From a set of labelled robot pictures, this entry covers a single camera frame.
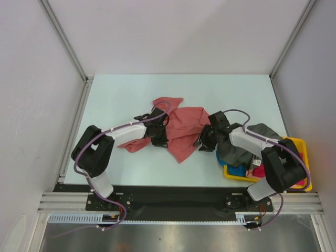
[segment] light blue tabletop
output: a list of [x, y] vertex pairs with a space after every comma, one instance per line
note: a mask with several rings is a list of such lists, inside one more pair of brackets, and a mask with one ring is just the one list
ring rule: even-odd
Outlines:
[[[150, 112], [158, 97], [183, 97], [180, 107], [204, 107], [212, 114], [241, 109], [250, 124], [265, 123], [286, 135], [268, 75], [96, 75], [81, 120], [76, 143], [89, 125], [105, 130]], [[245, 115], [227, 114], [230, 123], [243, 123]], [[70, 160], [66, 184], [86, 184]], [[107, 168], [113, 185], [247, 186], [250, 183], [223, 177], [215, 152], [195, 151], [178, 164], [164, 148], [151, 145], [136, 153], [114, 148]]]

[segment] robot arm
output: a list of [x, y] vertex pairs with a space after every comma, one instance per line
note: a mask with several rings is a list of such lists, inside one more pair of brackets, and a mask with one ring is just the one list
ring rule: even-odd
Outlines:
[[[94, 189], [104, 198], [113, 193], [113, 186], [105, 172], [113, 146], [119, 146], [132, 140], [150, 137], [154, 146], [167, 147], [165, 126], [169, 122], [169, 116], [164, 111], [155, 108], [151, 114], [144, 114], [135, 117], [129, 126], [112, 130], [108, 135], [104, 134], [86, 148], [78, 160], [78, 167], [87, 174], [87, 179], [91, 182]], [[96, 136], [101, 134], [101, 129], [96, 126], [89, 126], [75, 146], [71, 158], [76, 160], [80, 151]]]
[[[114, 145], [118, 146], [131, 140], [150, 137], [154, 146], [167, 147], [165, 126], [169, 122], [168, 115], [165, 114], [153, 121], [146, 121], [148, 118], [154, 118], [160, 114], [163, 114], [163, 111], [155, 108], [151, 114], [135, 117], [133, 122], [138, 122], [136, 125], [112, 131], [109, 136], [103, 135], [93, 143], [97, 146], [96, 149], [90, 146], [83, 152], [79, 158], [78, 166], [88, 174], [87, 179], [100, 195], [107, 198], [113, 193], [113, 186], [105, 170]], [[230, 141], [233, 146], [243, 148], [263, 160], [266, 177], [247, 189], [253, 201], [257, 202], [274, 193], [282, 193], [306, 178], [305, 170], [300, 163], [289, 153], [283, 152], [281, 148], [276, 146], [279, 144], [285, 146], [295, 155], [300, 156], [291, 140], [268, 139], [265, 142], [263, 136], [248, 130], [244, 131], [240, 124], [229, 124], [221, 111], [210, 115], [209, 120], [210, 125], [203, 128], [195, 142], [196, 145], [202, 145], [199, 150], [213, 151], [218, 142]], [[87, 143], [100, 133], [101, 130], [94, 125], [88, 127], [72, 152], [72, 159], [75, 160]]]
[[[244, 130], [238, 123], [230, 124], [223, 112], [209, 116], [210, 125], [206, 125], [195, 145], [199, 150], [213, 151], [220, 141], [229, 141], [235, 147], [243, 148], [262, 159], [265, 177], [248, 187], [247, 192], [254, 201], [259, 201], [275, 193], [283, 193], [291, 186], [307, 177], [300, 162], [292, 156], [300, 153], [290, 139], [269, 139], [257, 133]], [[292, 154], [283, 151], [289, 149]]]

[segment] pink towel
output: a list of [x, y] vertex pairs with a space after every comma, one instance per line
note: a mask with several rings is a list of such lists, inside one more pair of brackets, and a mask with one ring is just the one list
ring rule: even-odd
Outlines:
[[[205, 124], [209, 124], [209, 114], [200, 107], [178, 108], [183, 98], [160, 97], [153, 101], [157, 104], [160, 101], [168, 101], [171, 108], [168, 111], [170, 117], [166, 127], [168, 138], [168, 151], [173, 154], [178, 163], [186, 160], [197, 147], [193, 146]], [[161, 103], [157, 106], [166, 110], [168, 105]], [[118, 146], [129, 152], [136, 152], [151, 143], [150, 138], [138, 139]]]

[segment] purple cable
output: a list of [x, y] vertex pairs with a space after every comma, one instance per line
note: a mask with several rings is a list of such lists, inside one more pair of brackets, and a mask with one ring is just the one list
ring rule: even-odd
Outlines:
[[[115, 131], [115, 130], [120, 130], [120, 129], [122, 129], [122, 128], [131, 126], [131, 125], [137, 125], [137, 124], [141, 124], [141, 123], [144, 123], [144, 122], [153, 121], [153, 120], [155, 120], [155, 119], [157, 119], [157, 118], [162, 117], [163, 115], [165, 115], [165, 114], [168, 113], [168, 111], [169, 111], [170, 108], [171, 108], [171, 105], [170, 105], [170, 103], [167, 102], [167, 101], [161, 101], [161, 102], [158, 102], [157, 104], [155, 104], [155, 105], [152, 107], [152, 111], [154, 110], [154, 108], [155, 108], [157, 105], [159, 105], [159, 104], [161, 104], [161, 103], [166, 103], [166, 104], [168, 104], [168, 108], [167, 108], [163, 113], [157, 115], [156, 117], [149, 118], [149, 119], [145, 119], [145, 120], [138, 121], [138, 122], [134, 122], [134, 123], [132, 123], [132, 124], [130, 124], [130, 123], [126, 123], [126, 124], [117, 126], [117, 127], [113, 128], [113, 131]], [[125, 208], [122, 204], [120, 204], [119, 202], [112, 201], [112, 200], [107, 199], [107, 198], [104, 198], [102, 195], [100, 195], [100, 194], [95, 190], [95, 188], [94, 188], [94, 186], [92, 185], [92, 183], [90, 182], [90, 180], [89, 180], [89, 176], [88, 176], [86, 173], [84, 173], [84, 172], [80, 172], [80, 171], [77, 169], [77, 164], [78, 164], [78, 161], [79, 161], [80, 157], [83, 155], [84, 151], [85, 151], [88, 147], [90, 147], [90, 146], [91, 146], [97, 139], [99, 139], [99, 138], [102, 137], [103, 135], [108, 134], [108, 133], [110, 133], [110, 132], [112, 132], [111, 129], [109, 129], [109, 130], [105, 130], [105, 131], [99, 133], [99, 134], [98, 134], [96, 137], [94, 137], [92, 140], [90, 140], [90, 141], [84, 146], [84, 148], [78, 153], [78, 155], [77, 155], [77, 157], [76, 157], [76, 159], [75, 159], [75, 163], [73, 164], [73, 170], [74, 170], [76, 173], [85, 176], [85, 178], [86, 178], [86, 180], [87, 180], [89, 186], [91, 187], [92, 190], [94, 190], [95, 194], [96, 194], [99, 198], [101, 198], [102, 200], [104, 200], [104, 201], [106, 201], [106, 202], [109, 202], [109, 203], [112, 203], [112, 204], [114, 204], [114, 205], [120, 206], [120, 207], [123, 209], [123, 211], [124, 211], [124, 214], [123, 214], [122, 218], [121, 218], [118, 222], [116, 222], [115, 224], [113, 224], [113, 225], [110, 226], [110, 227], [103, 228], [103, 230], [109, 230], [109, 229], [111, 229], [111, 228], [114, 228], [114, 227], [118, 226], [121, 222], [123, 222], [123, 221], [126, 219], [126, 216], [127, 216], [127, 210], [126, 210], [126, 208]], [[60, 236], [67, 235], [67, 234], [70, 234], [70, 233], [72, 233], [72, 232], [76, 232], [76, 231], [78, 231], [78, 230], [81, 230], [81, 229], [84, 229], [84, 228], [87, 228], [87, 227], [96, 227], [96, 226], [93, 226], [93, 225], [87, 225], [87, 226], [83, 226], [83, 227], [75, 228], [75, 229], [73, 229], [73, 230], [66, 231], [66, 232], [64, 232], [64, 233], [62, 233], [62, 234], [52, 236], [52, 238], [58, 238], [58, 237], [60, 237]]]
[[[279, 144], [279, 143], [277, 143], [277, 142], [274, 142], [274, 141], [272, 141], [272, 140], [267, 140], [266, 138], [263, 138], [263, 137], [261, 137], [260, 135], [254, 134], [253, 132], [247, 130], [247, 129], [245, 128], [245, 126], [246, 126], [246, 124], [249, 122], [249, 120], [251, 119], [251, 116], [250, 116], [248, 113], [246, 113], [245, 111], [243, 111], [243, 110], [239, 110], [239, 109], [228, 109], [228, 110], [223, 111], [223, 113], [231, 112], [231, 111], [240, 112], [240, 113], [243, 113], [243, 114], [245, 114], [245, 115], [247, 116], [247, 120], [246, 120], [246, 121], [243, 123], [243, 125], [241, 126], [242, 129], [243, 129], [243, 131], [244, 131], [247, 135], [250, 135], [251, 137], [255, 137], [255, 138], [259, 139], [259, 140], [265, 141], [266, 143], [269, 142], [269, 143], [271, 143], [271, 144], [274, 144], [274, 145], [277, 146], [277, 147], [280, 147], [281, 149], [283, 149], [283, 150], [287, 151], [289, 154], [291, 154], [291, 155], [292, 155], [292, 156], [293, 156], [293, 157], [300, 163], [300, 165], [302, 166], [302, 168], [303, 168], [304, 171], [306, 172], [306, 175], [307, 175], [307, 183], [306, 183], [306, 185], [305, 185], [303, 188], [301, 188], [301, 189], [290, 189], [290, 190], [291, 190], [291, 191], [296, 191], [296, 192], [297, 192], [297, 191], [304, 191], [305, 189], [307, 189], [307, 188], [309, 187], [309, 185], [310, 185], [310, 182], [311, 182], [311, 176], [310, 176], [310, 173], [309, 173], [309, 171], [308, 171], [308, 169], [307, 169], [305, 163], [302, 161], [302, 159], [301, 159], [300, 157], [298, 157], [293, 151], [291, 151], [291, 150], [288, 149], [287, 147], [285, 147], [285, 146], [283, 146], [283, 145], [281, 145], [281, 144]], [[284, 205], [284, 201], [283, 201], [284, 199], [283, 199], [283, 196], [282, 196], [280, 193], [275, 193], [275, 194], [272, 194], [271, 196], [274, 196], [274, 195], [279, 195], [279, 196], [281, 197], [281, 204], [280, 204], [279, 210], [278, 210], [278, 212], [275, 214], [275, 216], [274, 216], [269, 222], [263, 224], [262, 227], [265, 227], [265, 226], [267, 226], [268, 224], [270, 224], [271, 222], [273, 222], [274, 219], [275, 219], [276, 217], [279, 216], [279, 214], [280, 214], [280, 212], [281, 212], [281, 210], [282, 210], [282, 207], [283, 207], [283, 205]]]

